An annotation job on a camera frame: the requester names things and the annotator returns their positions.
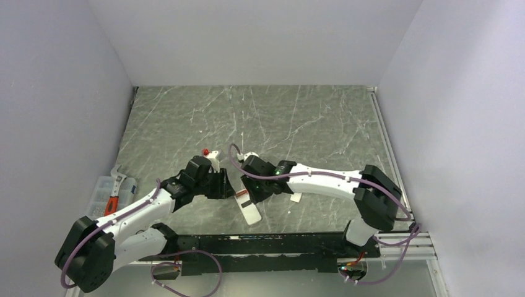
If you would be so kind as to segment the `white battery cover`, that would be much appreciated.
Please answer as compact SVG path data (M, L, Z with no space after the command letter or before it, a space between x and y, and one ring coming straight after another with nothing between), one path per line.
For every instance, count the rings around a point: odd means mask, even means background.
M302 198L302 193L294 193L290 196L290 200L294 203L299 203Z

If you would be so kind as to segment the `orange handled adjustable wrench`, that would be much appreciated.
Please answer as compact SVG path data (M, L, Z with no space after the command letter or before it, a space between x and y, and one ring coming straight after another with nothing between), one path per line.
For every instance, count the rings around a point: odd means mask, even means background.
M119 172L121 165L116 164L110 171L111 177L114 179L113 187L110 192L108 202L105 207L104 216L110 215L116 212L119 202L119 190L123 181L127 176Z

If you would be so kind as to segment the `aluminium frame rail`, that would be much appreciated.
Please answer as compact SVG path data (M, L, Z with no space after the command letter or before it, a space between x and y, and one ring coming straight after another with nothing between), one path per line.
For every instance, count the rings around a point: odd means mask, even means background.
M403 195L402 195L402 199L401 199L402 203L407 208L407 210L410 211L410 213L411 213L411 215L413 217L414 214L413 214L412 208L410 206L410 202L409 202L408 198L406 197L406 193L407 192L405 190L404 183L402 181L401 173L399 171L399 167L398 167L397 160L396 160L396 157L395 157L395 154L394 154L394 150L393 150L393 147L391 145L391 141L390 141L390 138L389 138L389 135L388 135L388 130L386 128L386 125L385 125L385 122L384 122L384 119L383 119L383 115L382 115L381 110L380 110L380 106L379 106L379 103L378 103L378 98L376 96L376 90L377 90L377 87L367 87L367 94L370 97L371 104L373 105L373 109L374 109L374 112L375 112L377 120L378 120L378 125L380 127L381 137L382 137L382 140L383 140L384 147L385 147L385 149L387 151L387 154L388 154L388 160L389 160L389 164L391 166L391 171L393 173L393 176L396 179L396 182L397 182L398 186L403 191ZM405 260L417 260L417 261L425 260L427 263L429 263L432 260L437 260L437 256L435 254L435 249L433 248L432 245L430 245L430 248L432 250L428 254L421 254L421 253L420 254L414 254L414 252L415 252L415 247L414 247L414 250L412 250L412 252L410 254L407 253L407 255L405 256L404 259Z

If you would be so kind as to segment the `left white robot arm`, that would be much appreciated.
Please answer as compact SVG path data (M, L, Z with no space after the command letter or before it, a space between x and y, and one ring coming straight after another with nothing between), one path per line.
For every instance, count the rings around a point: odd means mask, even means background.
M163 260L185 254L211 253L190 246L169 226L157 220L172 214L196 196L212 200L235 194L225 168L217 160L195 156L178 174L157 180L156 187L131 205L96 219L76 220L54 260L65 289L90 293L116 270L136 260L158 256Z

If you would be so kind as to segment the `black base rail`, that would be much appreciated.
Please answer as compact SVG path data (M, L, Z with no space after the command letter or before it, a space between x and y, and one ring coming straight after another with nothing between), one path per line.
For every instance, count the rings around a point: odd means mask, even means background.
M354 258L378 258L380 250L370 239L363 247L348 243L341 231L253 235L179 235L160 256L176 252L206 251L217 258L223 272L315 270L334 273Z

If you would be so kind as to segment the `clear plastic screw box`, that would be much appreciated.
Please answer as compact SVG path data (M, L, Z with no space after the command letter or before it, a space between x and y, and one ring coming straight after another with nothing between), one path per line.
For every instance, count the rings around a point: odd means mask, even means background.
M111 176L100 176L92 191L89 203L84 212L84 216L91 220L96 220L104 216L108 199L112 192L114 178ZM137 192L137 181L134 178L126 178L119 189L119 199L117 210L121 210L133 203Z

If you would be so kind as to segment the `red white remote control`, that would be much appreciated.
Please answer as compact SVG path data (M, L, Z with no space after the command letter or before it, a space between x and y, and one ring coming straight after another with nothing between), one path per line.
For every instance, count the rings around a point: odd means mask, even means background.
M254 225L262 220L256 205L251 201L249 192L242 189L235 194L235 201L237 202L241 213L248 225Z

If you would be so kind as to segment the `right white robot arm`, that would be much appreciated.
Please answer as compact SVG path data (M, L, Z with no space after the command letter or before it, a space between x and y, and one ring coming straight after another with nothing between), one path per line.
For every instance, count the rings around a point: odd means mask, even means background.
M374 235L392 231L402 207L401 189L373 165L361 171L334 171L287 160L274 166L250 155L237 168L255 203L282 193L351 200L358 214L348 222L341 240L342 251L349 257L359 255Z

